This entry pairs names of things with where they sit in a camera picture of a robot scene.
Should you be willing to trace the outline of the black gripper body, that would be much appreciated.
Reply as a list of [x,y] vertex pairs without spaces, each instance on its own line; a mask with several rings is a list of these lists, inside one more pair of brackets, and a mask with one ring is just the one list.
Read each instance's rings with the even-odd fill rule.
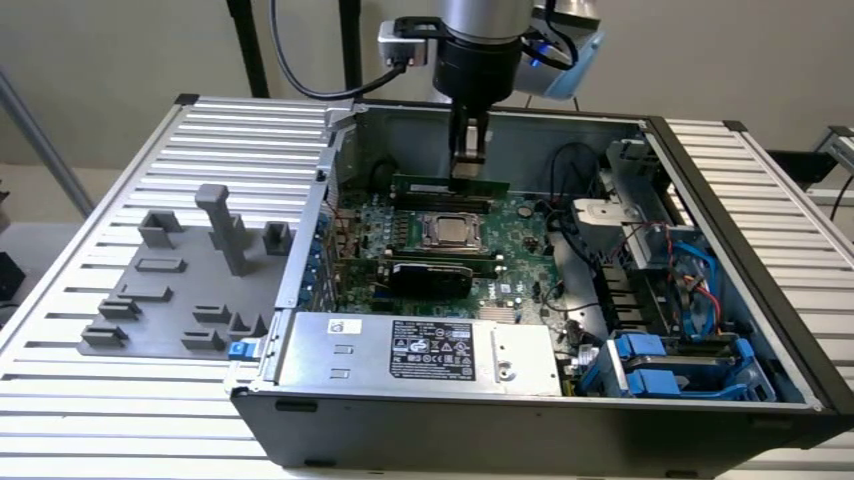
[[514,91],[522,57],[519,39],[479,44],[449,37],[438,41],[434,87],[451,99],[454,110],[481,116]]

